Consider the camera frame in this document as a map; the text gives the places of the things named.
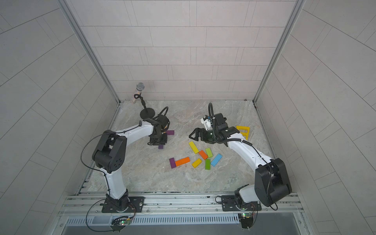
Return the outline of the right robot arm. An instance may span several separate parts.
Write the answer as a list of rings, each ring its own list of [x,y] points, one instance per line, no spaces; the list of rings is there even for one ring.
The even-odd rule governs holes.
[[[253,202],[270,207],[292,193],[283,160],[263,154],[235,127],[229,127],[221,113],[201,119],[204,128],[196,128],[189,138],[208,144],[224,144],[237,153],[254,171],[254,184],[235,190],[235,204],[244,210]]]

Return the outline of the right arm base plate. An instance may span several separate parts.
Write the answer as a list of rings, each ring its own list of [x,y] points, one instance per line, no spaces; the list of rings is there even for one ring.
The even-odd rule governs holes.
[[[224,212],[257,212],[262,210],[258,201],[240,204],[234,195],[221,195],[219,204]]]

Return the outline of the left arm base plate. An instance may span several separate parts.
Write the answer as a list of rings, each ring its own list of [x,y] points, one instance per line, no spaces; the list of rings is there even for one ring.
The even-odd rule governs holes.
[[[113,199],[109,195],[106,196],[105,202],[102,204],[102,213],[131,213],[142,212],[145,197],[122,197],[121,199]]]

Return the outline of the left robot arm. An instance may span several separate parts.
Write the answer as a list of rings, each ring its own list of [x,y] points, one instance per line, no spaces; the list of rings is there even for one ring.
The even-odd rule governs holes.
[[[122,212],[129,205],[128,190],[121,175],[121,166],[125,162],[126,148],[133,142],[144,137],[150,137],[148,145],[159,146],[167,143],[167,133],[170,125],[165,115],[147,118],[130,128],[111,131],[106,130],[100,136],[92,159],[103,172],[108,193],[105,201],[115,210]]]

